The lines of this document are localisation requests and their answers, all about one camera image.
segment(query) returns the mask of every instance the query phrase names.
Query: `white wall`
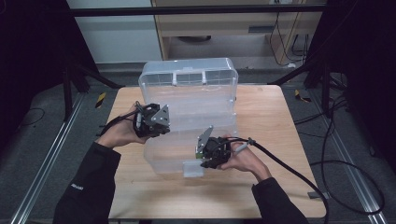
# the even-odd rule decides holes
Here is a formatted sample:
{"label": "white wall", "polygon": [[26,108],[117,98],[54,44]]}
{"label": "white wall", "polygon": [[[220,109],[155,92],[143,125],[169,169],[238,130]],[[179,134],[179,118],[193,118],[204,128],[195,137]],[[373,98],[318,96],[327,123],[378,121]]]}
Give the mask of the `white wall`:
{"label": "white wall", "polygon": [[[149,0],[67,0],[70,8],[151,7]],[[162,59],[153,16],[76,18],[96,63]]]}

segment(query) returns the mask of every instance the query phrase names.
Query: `black sleeve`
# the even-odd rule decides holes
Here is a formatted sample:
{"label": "black sleeve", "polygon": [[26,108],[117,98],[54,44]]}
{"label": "black sleeve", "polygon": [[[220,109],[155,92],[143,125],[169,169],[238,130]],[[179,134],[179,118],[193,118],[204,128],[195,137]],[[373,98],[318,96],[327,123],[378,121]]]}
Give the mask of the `black sleeve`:
{"label": "black sleeve", "polygon": [[108,223],[120,154],[92,143],[55,208],[54,224]]}
{"label": "black sleeve", "polygon": [[290,201],[286,192],[274,178],[271,177],[253,185],[251,190],[264,223],[308,224],[303,213]]}

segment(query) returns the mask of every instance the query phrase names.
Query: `silver floor track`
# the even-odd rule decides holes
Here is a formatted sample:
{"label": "silver floor track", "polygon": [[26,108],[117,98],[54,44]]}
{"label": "silver floor track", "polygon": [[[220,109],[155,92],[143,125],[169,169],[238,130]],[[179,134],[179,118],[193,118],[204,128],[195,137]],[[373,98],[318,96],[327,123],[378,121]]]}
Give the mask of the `silver floor track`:
{"label": "silver floor track", "polygon": [[73,113],[70,115],[69,119],[64,122],[61,127],[61,130],[58,132],[54,142],[52,143],[51,148],[49,149],[49,153],[47,154],[46,159],[44,159],[43,164],[35,176],[35,180],[24,196],[20,206],[15,212],[14,216],[11,219],[11,224],[23,224],[26,222],[27,218],[32,211],[33,206],[35,205],[35,201],[40,194],[46,179],[52,169],[53,164],[58,157],[59,152],[61,151],[62,145],[64,144],[64,140],[66,136],[69,134],[71,127],[76,119],[78,111],[80,110],[81,103],[84,99],[85,93],[79,93],[77,95],[77,99],[73,104]]}
{"label": "silver floor track", "polygon": [[[318,110],[321,112],[321,102],[319,96],[314,92],[314,91],[309,91],[311,98],[315,105],[317,106]],[[330,121],[326,119],[323,116],[323,120],[327,126],[327,128],[330,125]],[[347,148],[344,145],[340,135],[336,130],[334,130],[333,134],[331,135],[332,142],[334,144],[335,151],[338,154],[338,157],[341,161],[346,161],[352,164],[355,164],[355,162],[352,160],[351,156],[347,152]],[[356,191],[356,194],[359,197],[359,200],[361,201],[361,204],[366,212],[374,212],[376,211],[379,206],[377,201],[375,200],[375,197],[373,193],[370,191],[369,186],[367,182],[364,179],[364,176],[361,174],[360,171],[350,167],[350,166],[345,166],[346,169],[346,174],[348,175],[349,181],[351,182],[354,190]],[[381,213],[378,213],[373,216],[368,216],[370,221],[373,224],[385,224],[388,223],[387,220],[385,219],[384,215]]]}

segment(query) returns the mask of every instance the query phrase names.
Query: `light wood tabletop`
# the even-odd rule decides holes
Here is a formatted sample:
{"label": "light wood tabletop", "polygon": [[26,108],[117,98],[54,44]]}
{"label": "light wood tabletop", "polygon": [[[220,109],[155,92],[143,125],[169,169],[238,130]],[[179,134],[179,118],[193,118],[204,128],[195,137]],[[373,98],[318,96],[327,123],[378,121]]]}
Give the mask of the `light wood tabletop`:
{"label": "light wood tabletop", "polygon": [[[286,164],[315,179],[278,86],[238,85],[234,110],[239,136],[251,137]],[[140,88],[119,90],[109,119],[126,112],[135,101],[144,102]],[[143,156],[143,145],[115,148],[122,156],[109,218],[256,218],[261,217],[251,187],[254,175],[237,170],[206,169],[205,176],[184,178],[182,173],[158,175]],[[255,147],[250,147],[269,167],[273,177],[306,217],[323,217],[320,199],[305,182]]]}

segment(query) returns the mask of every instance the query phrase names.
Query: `clear plastic storage box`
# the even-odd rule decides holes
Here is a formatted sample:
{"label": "clear plastic storage box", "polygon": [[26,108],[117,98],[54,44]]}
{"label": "clear plastic storage box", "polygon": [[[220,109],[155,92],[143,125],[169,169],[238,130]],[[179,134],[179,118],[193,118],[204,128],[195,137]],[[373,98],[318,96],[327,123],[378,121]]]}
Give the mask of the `clear plastic storage box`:
{"label": "clear plastic storage box", "polygon": [[228,58],[149,62],[139,86],[145,104],[169,105],[170,133],[150,138],[145,159],[157,174],[202,176],[195,159],[197,138],[210,125],[211,136],[237,136],[233,106],[238,74]]}

